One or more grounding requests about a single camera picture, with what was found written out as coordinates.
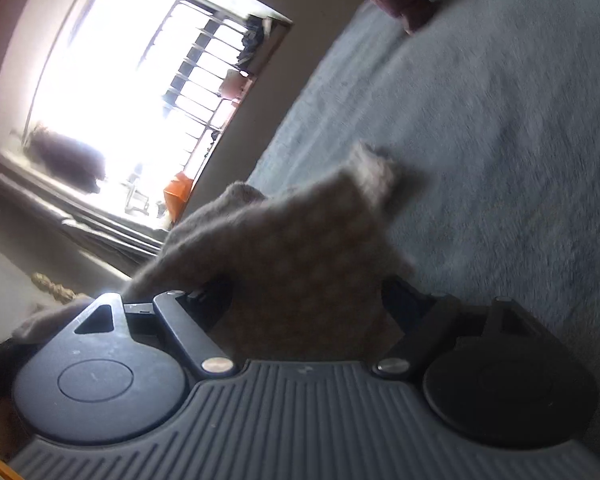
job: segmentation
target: metal screw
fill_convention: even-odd
[[[202,361],[202,369],[210,374],[225,374],[234,367],[234,362],[226,357],[210,357]]]
[[[410,366],[409,362],[405,359],[391,357],[382,359],[382,361],[378,363],[378,370],[383,374],[400,375],[405,373]]]

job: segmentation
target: fabric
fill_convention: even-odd
[[[333,173],[275,198],[233,184],[172,230],[123,300],[228,275],[232,304],[210,336],[234,360],[377,359],[402,336],[382,306],[381,282],[410,270],[382,227],[397,181],[396,166],[360,145]],[[37,314],[14,339],[48,340],[87,305]]]
[[[600,387],[600,0],[441,1],[410,38],[364,5],[248,183],[275,194],[385,146],[430,177],[389,229],[410,282],[516,298]],[[585,443],[600,455],[600,403]]]

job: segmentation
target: black plastic device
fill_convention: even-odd
[[[576,441],[596,383],[510,298],[465,306],[389,278],[405,336],[370,369],[240,368],[205,333],[231,290],[98,298],[17,376],[36,437],[10,465],[26,480],[600,478]]]

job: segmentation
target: gray carpet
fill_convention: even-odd
[[[515,297],[600,384],[600,0],[442,0],[407,39],[367,4],[250,183],[323,174],[357,139],[424,172],[392,242],[413,283]],[[600,407],[586,443],[600,454]]]

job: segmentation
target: white wall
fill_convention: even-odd
[[[219,141],[188,210],[249,176],[276,127],[361,0],[258,1],[288,17],[294,26]],[[70,3],[0,1],[0,139],[10,130],[24,127],[44,57]],[[5,36],[10,27],[7,48]]]

